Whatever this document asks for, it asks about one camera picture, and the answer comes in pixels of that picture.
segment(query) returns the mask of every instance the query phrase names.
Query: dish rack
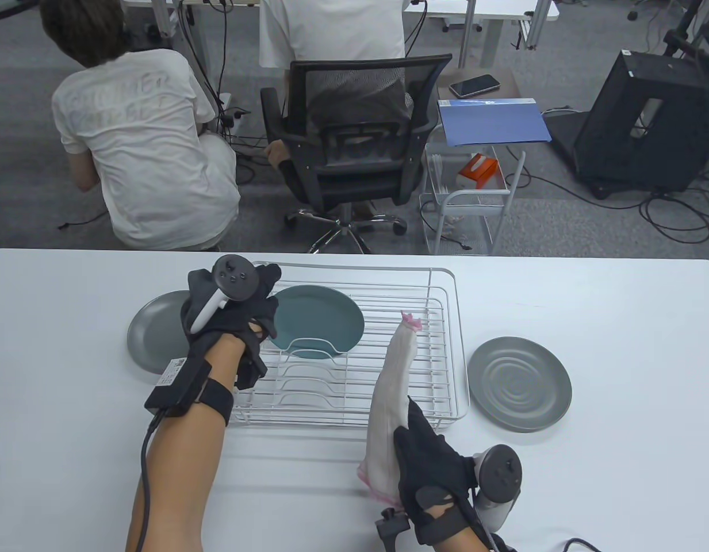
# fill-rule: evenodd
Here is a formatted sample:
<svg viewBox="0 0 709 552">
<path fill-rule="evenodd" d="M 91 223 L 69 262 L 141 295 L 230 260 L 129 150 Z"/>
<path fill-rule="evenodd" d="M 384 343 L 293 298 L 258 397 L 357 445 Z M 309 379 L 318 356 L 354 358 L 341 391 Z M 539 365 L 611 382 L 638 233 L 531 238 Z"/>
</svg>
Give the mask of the dish rack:
<svg viewBox="0 0 709 552">
<path fill-rule="evenodd" d="M 466 414 L 469 392 L 454 274 L 434 268 L 279 265 L 284 279 L 273 294 L 303 284 L 332 287 L 359 305 L 365 331 L 349 352 L 317 351 L 323 358 L 314 359 L 301 356 L 310 349 L 294 350 L 299 340 L 286 350 L 265 341 L 260 356 L 267 375 L 253 389 L 237 392 L 237 424 L 367 427 L 375 382 L 401 312 L 423 323 L 409 395 L 435 428 Z"/>
</svg>

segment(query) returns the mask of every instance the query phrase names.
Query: plate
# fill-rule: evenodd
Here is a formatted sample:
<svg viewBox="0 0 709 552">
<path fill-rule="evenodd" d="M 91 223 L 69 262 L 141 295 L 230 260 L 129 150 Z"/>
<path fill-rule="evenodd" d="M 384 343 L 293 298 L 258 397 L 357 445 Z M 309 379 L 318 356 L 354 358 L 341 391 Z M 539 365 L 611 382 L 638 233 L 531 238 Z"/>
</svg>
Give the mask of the plate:
<svg viewBox="0 0 709 552">
<path fill-rule="evenodd" d="M 572 403 L 572 382 L 559 359 L 522 337 L 481 345 L 469 360 L 467 379 L 480 410 L 520 433 L 553 426 Z"/>
<path fill-rule="evenodd" d="M 293 286 L 275 295 L 278 337 L 273 343 L 295 357 L 338 357 L 365 333 L 365 317 L 351 297 L 324 286 Z"/>
<path fill-rule="evenodd" d="M 144 305 L 127 330 L 127 348 L 137 365 L 162 374 L 173 358 L 188 355 L 188 340 L 181 326 L 181 306 L 188 290 L 170 292 Z"/>
</svg>

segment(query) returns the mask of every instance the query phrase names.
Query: gray carpet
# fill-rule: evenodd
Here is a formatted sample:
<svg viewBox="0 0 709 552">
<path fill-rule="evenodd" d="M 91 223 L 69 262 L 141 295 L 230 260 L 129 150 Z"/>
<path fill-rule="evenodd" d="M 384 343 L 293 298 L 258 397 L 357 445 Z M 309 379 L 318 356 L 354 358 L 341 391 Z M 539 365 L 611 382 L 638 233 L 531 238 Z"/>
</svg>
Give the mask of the gray carpet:
<svg viewBox="0 0 709 552">
<path fill-rule="evenodd" d="M 667 16 L 665 3 L 639 7 L 638 21 L 626 19 L 630 2 L 590 0 L 588 7 L 560 5 L 561 17 L 547 24 L 535 52 L 516 51 L 510 42 L 517 27 L 506 24 L 497 65 L 515 72 L 524 95 L 535 97 L 541 108 L 570 105 L 588 109 L 604 82 L 620 48 L 644 51 L 654 47 L 660 32 L 675 25 L 680 11 Z M 276 71 L 257 64 L 257 11 L 237 9 L 229 18 L 228 63 L 223 89 L 236 102 L 252 110 L 241 134 L 264 133 L 259 110 L 259 89 L 278 85 Z M 202 13 L 208 30 L 210 52 L 220 52 L 223 39 L 221 16 Z M 406 16 L 409 29 L 417 15 Z M 428 20 L 413 52 L 451 52 L 458 56 L 461 33 L 441 32 L 438 20 Z M 475 34 L 472 63 L 481 52 L 482 34 Z M 218 74 L 220 55 L 214 56 L 212 74 Z M 68 179 L 67 163 L 58 134 L 52 126 L 49 100 L 62 79 L 78 66 L 60 53 L 44 36 L 35 11 L 0 22 L 0 247 L 56 247 L 117 249 L 108 219 L 58 231 L 63 221 L 89 219 L 104 209 L 100 191 L 80 194 Z M 588 192 L 568 173 L 546 145 L 529 145 L 527 166 L 533 174 L 559 182 L 581 197 Z M 501 155 L 508 173 L 514 162 Z M 251 165 L 255 177 L 242 186 L 239 220 L 223 242 L 230 251 L 302 252 L 326 228 L 302 221 L 291 232 L 284 228 L 283 214 L 297 206 L 270 168 Z M 239 179 L 250 176 L 241 168 Z M 629 205 L 639 194 L 614 195 L 605 205 Z M 701 208 L 709 206 L 701 194 L 687 192 L 683 199 Z M 398 213 L 409 221 L 406 236 L 389 231 L 370 233 L 366 239 L 380 253 L 425 253 L 426 243 L 414 195 L 409 205 L 394 208 L 378 202 L 378 208 Z M 675 205 L 654 205 L 654 218 L 667 226 L 694 227 L 699 220 Z M 701 232 L 680 237 L 694 239 Z M 349 241 L 338 242 L 331 252 L 355 252 Z M 458 252 L 445 247 L 444 252 Z M 709 241 L 700 245 L 677 244 L 661 236 L 632 210 L 605 210 L 588 205 L 545 182 L 533 181 L 520 189 L 503 234 L 501 255 L 555 255 L 593 257 L 707 258 Z"/>
</svg>

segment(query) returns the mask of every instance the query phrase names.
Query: white cloth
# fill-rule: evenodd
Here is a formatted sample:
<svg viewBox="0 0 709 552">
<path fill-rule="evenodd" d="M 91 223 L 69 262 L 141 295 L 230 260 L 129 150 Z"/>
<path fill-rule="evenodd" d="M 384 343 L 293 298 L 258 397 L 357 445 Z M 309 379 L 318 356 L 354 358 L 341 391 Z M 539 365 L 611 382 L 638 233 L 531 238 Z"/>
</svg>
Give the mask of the white cloth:
<svg viewBox="0 0 709 552">
<path fill-rule="evenodd" d="M 236 218 L 234 151 L 197 136 L 215 113 L 180 53 L 125 53 L 70 75 L 52 110 L 66 151 L 91 150 L 114 233 L 130 247 L 201 244 Z"/>
<path fill-rule="evenodd" d="M 393 432 L 399 426 L 408 426 L 410 365 L 418 352 L 416 333 L 421 329 L 420 320 L 403 313 L 403 320 L 389 342 L 372 394 L 367 421 L 367 452 L 357 468 L 357 475 L 370 487 L 373 497 L 395 507 L 401 505 L 401 500 L 398 491 L 400 468 Z"/>
<path fill-rule="evenodd" d="M 407 0 L 260 0 L 260 65 L 405 57 Z"/>
</svg>

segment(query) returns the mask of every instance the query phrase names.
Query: black speaker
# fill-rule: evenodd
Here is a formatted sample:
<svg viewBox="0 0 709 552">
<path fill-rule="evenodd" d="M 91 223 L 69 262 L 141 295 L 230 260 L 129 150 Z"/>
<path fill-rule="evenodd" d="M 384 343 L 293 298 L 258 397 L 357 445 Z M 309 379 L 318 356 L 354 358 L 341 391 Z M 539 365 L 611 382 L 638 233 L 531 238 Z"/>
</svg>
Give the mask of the black speaker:
<svg viewBox="0 0 709 552">
<path fill-rule="evenodd" d="M 546 126 L 599 199 L 683 191 L 709 159 L 709 68 L 623 50 L 589 113 L 546 116 Z"/>
</svg>

